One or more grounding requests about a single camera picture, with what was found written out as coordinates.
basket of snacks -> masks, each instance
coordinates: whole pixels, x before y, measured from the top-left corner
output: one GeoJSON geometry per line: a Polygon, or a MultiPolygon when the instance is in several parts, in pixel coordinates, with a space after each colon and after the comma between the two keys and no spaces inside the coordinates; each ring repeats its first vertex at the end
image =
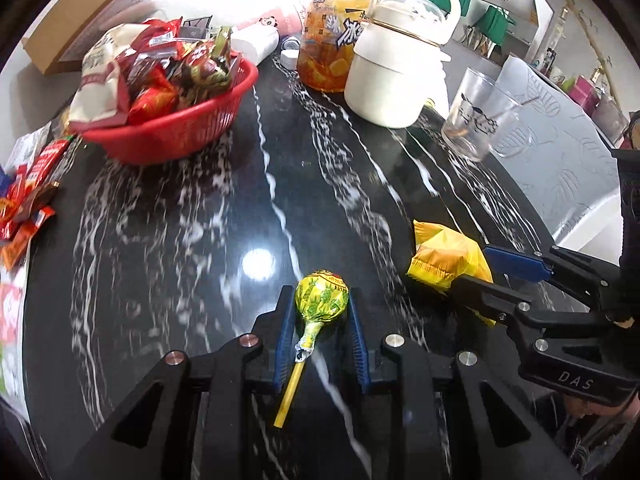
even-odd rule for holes
{"type": "Polygon", "coordinates": [[[227,27],[181,40],[180,22],[119,25],[84,57],[70,127],[125,164],[159,164],[217,140],[258,79],[230,49],[227,27]]]}

yellow lollipop stick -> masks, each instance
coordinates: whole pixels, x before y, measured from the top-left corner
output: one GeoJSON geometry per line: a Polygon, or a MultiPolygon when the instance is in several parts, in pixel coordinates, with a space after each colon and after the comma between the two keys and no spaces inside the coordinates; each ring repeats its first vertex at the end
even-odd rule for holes
{"type": "Polygon", "coordinates": [[[300,382],[300,376],[302,375],[302,368],[304,367],[304,361],[296,363],[296,365],[293,367],[293,372],[291,373],[289,384],[287,385],[287,389],[284,392],[284,397],[282,397],[282,403],[280,404],[278,415],[276,415],[276,421],[273,423],[276,428],[282,428],[284,426],[284,421],[289,414],[291,401],[293,400],[293,396],[296,394],[296,389],[298,387],[298,383],[300,382]]]}
{"type": "Polygon", "coordinates": [[[300,280],[296,288],[296,308],[305,320],[305,333],[296,345],[296,365],[282,397],[273,425],[282,428],[305,367],[305,360],[313,353],[316,337],[325,323],[336,319],[347,308],[349,289],[340,276],[317,270],[300,280]]]}

cardboard box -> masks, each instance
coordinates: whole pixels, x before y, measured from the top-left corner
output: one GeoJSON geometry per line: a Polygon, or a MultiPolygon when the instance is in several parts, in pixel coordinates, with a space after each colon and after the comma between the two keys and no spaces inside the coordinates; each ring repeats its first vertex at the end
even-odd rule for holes
{"type": "Polygon", "coordinates": [[[44,74],[76,72],[82,58],[104,34],[98,25],[144,0],[58,0],[30,38],[27,54],[44,74]]]}

yellow wrapper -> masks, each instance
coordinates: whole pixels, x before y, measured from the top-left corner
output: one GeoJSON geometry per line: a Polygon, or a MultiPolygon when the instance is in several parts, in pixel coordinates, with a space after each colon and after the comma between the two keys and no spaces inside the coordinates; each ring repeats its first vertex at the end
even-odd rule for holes
{"type": "Polygon", "coordinates": [[[296,307],[305,320],[305,333],[296,345],[296,362],[311,355],[322,326],[340,316],[348,303],[349,289],[340,276],[327,270],[316,270],[300,280],[296,307]]]}
{"type": "MultiPolygon", "coordinates": [[[[444,225],[414,220],[415,242],[418,245],[407,275],[414,280],[446,292],[454,278],[468,274],[493,283],[489,265],[478,244],[462,233],[444,225]]],[[[474,313],[493,326],[495,321],[474,313]]]]}

red plastic basket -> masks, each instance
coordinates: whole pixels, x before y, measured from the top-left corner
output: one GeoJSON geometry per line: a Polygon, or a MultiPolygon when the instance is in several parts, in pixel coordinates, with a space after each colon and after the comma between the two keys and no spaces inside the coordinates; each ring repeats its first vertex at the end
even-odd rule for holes
{"type": "Polygon", "coordinates": [[[257,81],[258,69],[240,60],[234,87],[209,101],[140,126],[89,130],[82,138],[101,144],[125,164],[149,166],[197,152],[217,140],[236,118],[245,92],[257,81]]]}

